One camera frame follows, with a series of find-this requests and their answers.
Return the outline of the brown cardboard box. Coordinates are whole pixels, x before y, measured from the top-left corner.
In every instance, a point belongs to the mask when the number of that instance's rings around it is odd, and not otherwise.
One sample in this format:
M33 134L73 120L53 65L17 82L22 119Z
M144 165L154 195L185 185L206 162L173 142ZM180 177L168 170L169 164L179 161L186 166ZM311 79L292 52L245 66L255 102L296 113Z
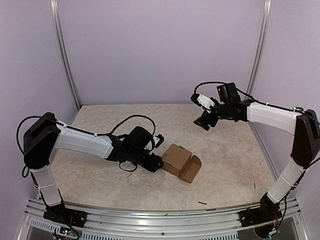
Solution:
M163 170L190 184L202 167L202 162L198 156L174 143L164 152L161 158Z

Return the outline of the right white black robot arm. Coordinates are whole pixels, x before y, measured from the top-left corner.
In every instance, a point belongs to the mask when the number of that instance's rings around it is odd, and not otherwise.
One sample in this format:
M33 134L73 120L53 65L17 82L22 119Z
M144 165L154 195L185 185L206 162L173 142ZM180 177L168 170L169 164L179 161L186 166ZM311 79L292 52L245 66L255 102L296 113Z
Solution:
M239 212L242 227L283 221L286 212L280 209L290 193L299 185L309 168L319 162L320 122L314 110L286 108L255 99L238 89L233 82L215 82L218 99L198 92L210 85L195 86L190 100L203 109L194 123L208 131L219 120L259 124L279 130L292 138L292 146L285 165L274 185L261 197L259 205Z

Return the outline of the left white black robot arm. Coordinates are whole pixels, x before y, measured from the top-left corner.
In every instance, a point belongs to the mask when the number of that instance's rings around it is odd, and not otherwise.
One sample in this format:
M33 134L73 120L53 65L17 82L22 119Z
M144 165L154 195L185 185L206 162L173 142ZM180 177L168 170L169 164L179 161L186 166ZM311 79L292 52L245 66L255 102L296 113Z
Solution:
M21 122L30 119L36 119L36 122L24 133L23 142L17 145L25 164L22 175L31 175L45 205L43 217L46 220L69 228L83 228L88 216L85 211L66 207L51 171L50 158L54 151L83 153L119 164L130 162L135 168L141 166L151 173L164 166L162 158L153 152L163 143L164 137L141 126L128 134L115 135L115 129L95 133L76 128L57 120L52 112L28 116Z

